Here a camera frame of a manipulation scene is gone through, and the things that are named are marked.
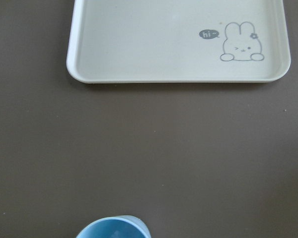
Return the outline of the light blue plastic cup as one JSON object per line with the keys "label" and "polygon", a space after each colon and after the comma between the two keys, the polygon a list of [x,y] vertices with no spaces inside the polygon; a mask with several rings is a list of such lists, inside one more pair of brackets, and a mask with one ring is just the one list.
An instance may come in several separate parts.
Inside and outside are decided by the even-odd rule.
{"label": "light blue plastic cup", "polygon": [[146,224],[131,215],[106,217],[82,229],[77,238],[150,238]]}

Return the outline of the cream rabbit tray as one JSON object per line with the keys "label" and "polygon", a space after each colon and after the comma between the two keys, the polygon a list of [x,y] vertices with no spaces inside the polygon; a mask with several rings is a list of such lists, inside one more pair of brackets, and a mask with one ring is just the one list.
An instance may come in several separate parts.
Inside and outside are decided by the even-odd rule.
{"label": "cream rabbit tray", "polygon": [[83,83],[272,82],[291,65],[281,0],[77,0],[67,70]]}

